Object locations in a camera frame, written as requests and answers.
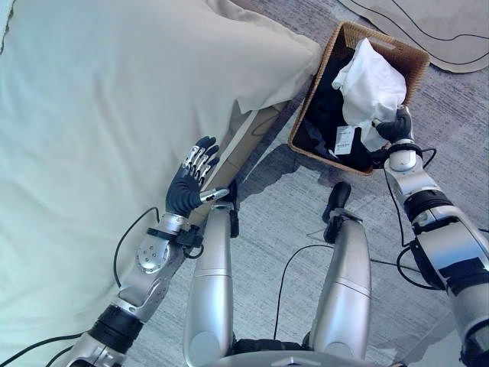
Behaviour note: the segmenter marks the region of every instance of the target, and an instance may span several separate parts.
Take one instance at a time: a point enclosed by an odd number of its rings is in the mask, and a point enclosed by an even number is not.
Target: pillow
[[[291,99],[321,54],[226,0],[17,0],[9,27],[0,361],[91,327],[116,294],[114,244],[149,206],[164,210],[187,149],[203,135],[221,141],[235,103],[247,113]],[[142,235],[129,236],[119,274]],[[58,350],[28,353],[22,365]]]

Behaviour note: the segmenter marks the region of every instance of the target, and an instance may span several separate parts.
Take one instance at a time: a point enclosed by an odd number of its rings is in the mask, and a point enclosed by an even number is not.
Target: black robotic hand
[[[168,213],[188,218],[192,210],[203,203],[219,199],[229,193],[225,187],[200,192],[207,175],[219,162],[219,158],[212,157],[219,150],[219,146],[214,144],[215,138],[206,136],[190,148],[168,188],[166,200]]]
[[[391,144],[401,139],[413,140],[413,126],[411,124],[410,111],[406,106],[399,106],[396,112],[396,121],[375,121],[374,127],[379,135]]]

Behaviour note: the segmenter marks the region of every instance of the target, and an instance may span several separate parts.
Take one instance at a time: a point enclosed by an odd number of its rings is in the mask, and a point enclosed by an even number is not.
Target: white pillow
[[[320,47],[226,0],[17,0],[0,56],[0,361],[85,330],[203,135],[291,99]],[[142,233],[129,239],[138,243]],[[134,252],[121,254],[121,269]],[[47,362],[47,346],[22,365]]]

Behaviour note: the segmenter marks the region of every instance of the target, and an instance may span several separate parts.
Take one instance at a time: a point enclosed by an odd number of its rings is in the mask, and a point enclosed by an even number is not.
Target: gray carpet
[[[333,0],[253,3],[270,18],[322,45],[341,20],[366,24]],[[438,148],[427,171],[484,228],[489,227],[487,81],[487,69],[450,74],[430,67],[410,105],[417,142]],[[238,174],[241,235],[232,241],[238,338],[273,336],[283,267],[299,247],[321,242],[320,216],[339,180],[352,185],[348,208],[364,219],[371,257],[394,261],[400,250],[397,217],[382,172],[372,177],[347,174],[287,147],[293,123],[288,120],[302,97],[281,113]],[[403,224],[409,241],[413,236],[404,218]],[[309,248],[294,259],[283,287],[279,339],[300,342],[309,331],[331,256],[327,248]],[[406,258],[406,263],[413,260]],[[406,283],[394,267],[372,264],[371,270],[367,360],[388,365],[403,359],[448,314],[449,304],[443,293]],[[177,272],[167,298],[129,352],[127,366],[184,365],[183,322],[192,272],[191,261]]]

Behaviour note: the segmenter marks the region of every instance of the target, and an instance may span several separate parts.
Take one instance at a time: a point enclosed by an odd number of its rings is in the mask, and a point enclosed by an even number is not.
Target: label
[[[339,126],[336,130],[335,155],[350,154],[354,136],[354,126]]]

